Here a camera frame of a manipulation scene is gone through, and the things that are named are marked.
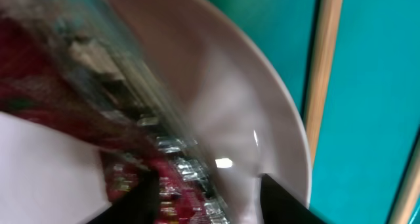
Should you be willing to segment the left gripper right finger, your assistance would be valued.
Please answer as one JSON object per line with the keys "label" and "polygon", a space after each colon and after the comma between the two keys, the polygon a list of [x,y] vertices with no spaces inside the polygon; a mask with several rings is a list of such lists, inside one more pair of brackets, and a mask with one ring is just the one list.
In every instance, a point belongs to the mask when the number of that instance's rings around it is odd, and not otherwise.
{"label": "left gripper right finger", "polygon": [[261,177],[261,210],[264,224],[326,224],[268,174]]}

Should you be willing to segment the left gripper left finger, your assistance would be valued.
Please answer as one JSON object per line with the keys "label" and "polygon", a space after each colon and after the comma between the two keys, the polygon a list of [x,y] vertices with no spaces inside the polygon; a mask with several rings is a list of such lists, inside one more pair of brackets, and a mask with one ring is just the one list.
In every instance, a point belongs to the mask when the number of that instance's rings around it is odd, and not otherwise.
{"label": "left gripper left finger", "polygon": [[153,224],[158,214],[159,175],[149,171],[135,188],[87,224]]}

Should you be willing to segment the red snack wrapper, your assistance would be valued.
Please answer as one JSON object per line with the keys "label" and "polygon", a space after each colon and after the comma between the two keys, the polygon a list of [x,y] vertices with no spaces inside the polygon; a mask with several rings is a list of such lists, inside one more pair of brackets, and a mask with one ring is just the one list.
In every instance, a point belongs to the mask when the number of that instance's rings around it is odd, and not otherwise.
{"label": "red snack wrapper", "polygon": [[106,0],[1,0],[1,111],[95,146],[110,207],[149,171],[154,223],[229,223],[167,90]]}

